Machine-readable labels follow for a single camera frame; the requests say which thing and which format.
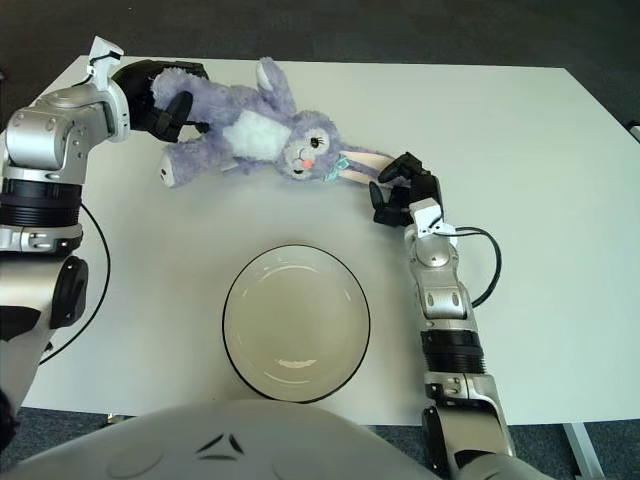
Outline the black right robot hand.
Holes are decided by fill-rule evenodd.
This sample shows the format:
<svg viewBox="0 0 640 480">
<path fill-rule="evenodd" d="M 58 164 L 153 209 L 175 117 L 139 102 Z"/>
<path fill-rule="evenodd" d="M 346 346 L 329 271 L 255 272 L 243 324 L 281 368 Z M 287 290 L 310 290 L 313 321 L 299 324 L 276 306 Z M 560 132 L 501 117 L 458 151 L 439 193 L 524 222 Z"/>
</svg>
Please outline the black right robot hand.
<svg viewBox="0 0 640 480">
<path fill-rule="evenodd" d="M 385 201 L 381 188 L 371 181 L 369 193 L 374 209 L 373 221 L 390 227 L 407 227 L 413 220 L 410 216 L 409 205 L 432 199 L 442 206 L 439 180 L 422 162 L 410 152 L 400 155 L 378 175 L 379 183 L 387 184 L 393 180 L 405 180 L 392 187 L 388 200 Z"/>
</svg>

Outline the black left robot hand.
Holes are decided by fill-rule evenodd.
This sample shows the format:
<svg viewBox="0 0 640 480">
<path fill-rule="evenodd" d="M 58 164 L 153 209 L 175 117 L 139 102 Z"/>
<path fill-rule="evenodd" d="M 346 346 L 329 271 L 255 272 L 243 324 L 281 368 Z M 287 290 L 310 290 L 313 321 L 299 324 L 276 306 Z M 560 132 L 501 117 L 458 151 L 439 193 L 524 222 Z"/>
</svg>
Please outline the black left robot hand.
<svg viewBox="0 0 640 480">
<path fill-rule="evenodd" d="M 186 91 L 173 93 L 169 95 L 166 106 L 155 106 L 152 83 L 168 68 L 177 68 L 183 73 L 209 79 L 202 64 L 154 60 L 142 60 L 127 65 L 119 69 L 112 79 L 126 96 L 130 128 L 134 131 L 145 131 L 164 142 L 176 143 L 185 125 L 195 125 L 195 122 L 188 120 L 193 95 Z"/>
</svg>

